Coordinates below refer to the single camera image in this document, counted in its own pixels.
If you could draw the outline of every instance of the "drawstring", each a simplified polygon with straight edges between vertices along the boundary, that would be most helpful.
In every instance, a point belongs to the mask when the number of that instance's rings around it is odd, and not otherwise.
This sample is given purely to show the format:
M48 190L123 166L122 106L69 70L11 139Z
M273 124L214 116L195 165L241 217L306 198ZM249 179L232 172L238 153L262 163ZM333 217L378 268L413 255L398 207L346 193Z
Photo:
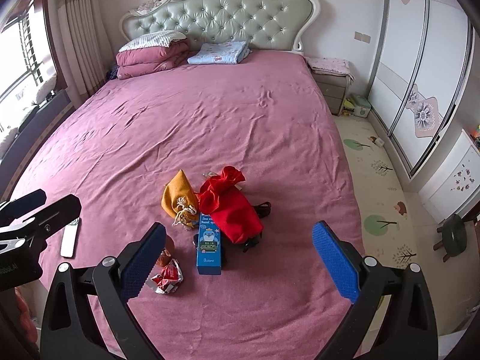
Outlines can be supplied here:
M175 210L178 210L179 207L181 207L182 209L178 211L177 216L175 216L175 220L173 221L174 226L180 223L183 225L188 225L188 222L192 222L188 218L188 216L186 216L186 214L189 213L189 214L195 215L197 213L197 210L195 209L195 207L193 207L193 205L189 205L188 207L186 207L186 205L187 205L186 198L181 196L177 199L177 207Z

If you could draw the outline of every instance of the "yellow drawstring bag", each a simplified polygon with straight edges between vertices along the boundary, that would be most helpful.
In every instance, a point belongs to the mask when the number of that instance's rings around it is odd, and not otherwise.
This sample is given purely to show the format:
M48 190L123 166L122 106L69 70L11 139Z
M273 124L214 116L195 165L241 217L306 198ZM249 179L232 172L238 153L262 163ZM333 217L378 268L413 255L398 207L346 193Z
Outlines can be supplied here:
M198 199L191 189L183 170L165 186L162 207L168 215L174 218L173 225L183 224L194 227L199 220Z

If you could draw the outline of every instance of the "wardrobe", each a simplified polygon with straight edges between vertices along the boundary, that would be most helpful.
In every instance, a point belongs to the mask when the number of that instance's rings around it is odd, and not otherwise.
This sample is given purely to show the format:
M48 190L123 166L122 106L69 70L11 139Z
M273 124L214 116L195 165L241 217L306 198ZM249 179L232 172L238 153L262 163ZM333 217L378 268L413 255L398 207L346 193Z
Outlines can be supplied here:
M457 0L385 0L369 101L413 176L455 109L473 28Z

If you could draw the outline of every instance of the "white remote control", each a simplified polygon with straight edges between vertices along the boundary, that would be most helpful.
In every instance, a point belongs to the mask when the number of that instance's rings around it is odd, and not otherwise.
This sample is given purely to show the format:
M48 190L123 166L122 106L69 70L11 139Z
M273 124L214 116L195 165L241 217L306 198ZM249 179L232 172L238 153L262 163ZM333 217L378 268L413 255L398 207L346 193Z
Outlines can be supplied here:
M73 220L63 229L60 256L66 258L72 258L74 256L78 226L80 226L80 218Z

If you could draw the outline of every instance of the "snack wrapper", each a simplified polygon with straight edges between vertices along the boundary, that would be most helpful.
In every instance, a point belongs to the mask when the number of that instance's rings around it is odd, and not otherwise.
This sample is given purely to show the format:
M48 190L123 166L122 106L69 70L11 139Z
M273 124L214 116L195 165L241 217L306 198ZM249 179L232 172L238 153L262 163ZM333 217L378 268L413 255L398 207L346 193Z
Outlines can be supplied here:
M179 263L176 259L171 259L161 273L147 280L147 285L157 294L169 294L175 292L182 281L183 274Z

